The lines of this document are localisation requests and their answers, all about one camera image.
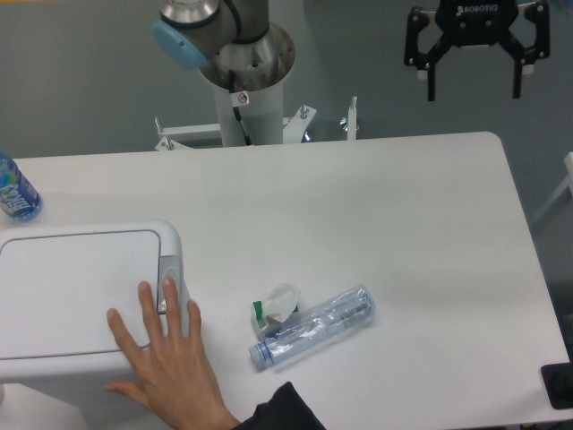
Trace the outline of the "black sleeved forearm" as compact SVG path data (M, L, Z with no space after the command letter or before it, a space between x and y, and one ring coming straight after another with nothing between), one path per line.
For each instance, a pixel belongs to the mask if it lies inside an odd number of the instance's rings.
M235 429L325 430L326 427L304 402L291 382L281 385L271 399L259 404L251 417Z

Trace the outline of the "person's bare right hand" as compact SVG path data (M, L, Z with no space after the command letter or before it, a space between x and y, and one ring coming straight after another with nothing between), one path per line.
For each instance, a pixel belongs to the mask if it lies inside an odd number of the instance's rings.
M138 285L142 320L150 338L146 349L133 339L117 310L107 311L109 329L139 381L111 382L104 390L140 403L173 429L238 427L240 421L223 400L202 342L200 308L192 300L187 303L189 333L184 334L175 282L166 277L162 288L167 332L163 332L150 284L142 281Z

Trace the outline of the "silver robot arm blue cap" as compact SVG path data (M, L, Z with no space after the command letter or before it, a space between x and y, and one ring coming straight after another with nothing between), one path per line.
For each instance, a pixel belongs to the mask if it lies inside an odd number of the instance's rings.
M154 37L180 67L200 70L229 92L265 90L282 81L295 61L290 37L269 20L266 1L162 1ZM441 1L407 16L404 63L427 81L435 99L436 65L452 47L498 45L514 62L512 96L522 74L551 53L545 1Z

